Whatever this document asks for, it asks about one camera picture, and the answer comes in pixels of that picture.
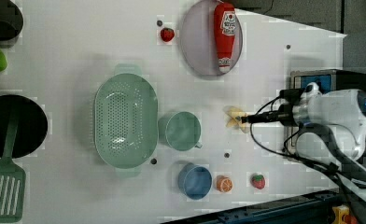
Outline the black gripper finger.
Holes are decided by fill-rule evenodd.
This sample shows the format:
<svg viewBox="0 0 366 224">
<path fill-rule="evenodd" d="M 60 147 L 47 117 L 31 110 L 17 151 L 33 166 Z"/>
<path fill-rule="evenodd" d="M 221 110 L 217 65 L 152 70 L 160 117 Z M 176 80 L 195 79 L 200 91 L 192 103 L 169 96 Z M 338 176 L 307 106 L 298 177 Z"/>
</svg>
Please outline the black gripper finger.
<svg viewBox="0 0 366 224">
<path fill-rule="evenodd" d="M 268 121 L 269 121 L 268 117 L 261 114 L 241 117 L 242 123 L 265 123 Z"/>
</svg>

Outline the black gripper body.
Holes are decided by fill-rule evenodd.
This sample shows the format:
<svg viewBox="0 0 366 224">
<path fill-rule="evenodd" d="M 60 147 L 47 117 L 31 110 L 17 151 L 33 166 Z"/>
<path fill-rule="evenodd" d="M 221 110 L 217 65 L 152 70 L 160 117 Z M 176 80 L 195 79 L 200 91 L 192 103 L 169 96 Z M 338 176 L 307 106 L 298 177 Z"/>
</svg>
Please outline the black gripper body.
<svg viewBox="0 0 366 224">
<path fill-rule="evenodd" d="M 292 105 L 282 104 L 276 111 L 269 112 L 267 119 L 270 122 L 280 122 L 283 126 L 296 126 L 292 109 Z"/>
</svg>

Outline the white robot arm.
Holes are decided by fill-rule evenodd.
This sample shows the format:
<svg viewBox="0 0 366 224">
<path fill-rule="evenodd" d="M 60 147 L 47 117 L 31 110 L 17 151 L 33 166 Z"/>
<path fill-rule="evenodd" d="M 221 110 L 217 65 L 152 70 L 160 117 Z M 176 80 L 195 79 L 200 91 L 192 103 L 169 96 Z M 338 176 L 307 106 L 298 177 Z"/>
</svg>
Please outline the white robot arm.
<svg viewBox="0 0 366 224">
<path fill-rule="evenodd" d="M 288 140 L 285 157 L 326 175 L 341 189 L 366 203 L 366 168 L 359 163 L 366 148 L 366 92 L 347 89 L 323 93 L 315 82 L 282 90 L 286 102 L 276 110 L 236 115 L 241 125 L 279 122 L 298 130 Z"/>
</svg>

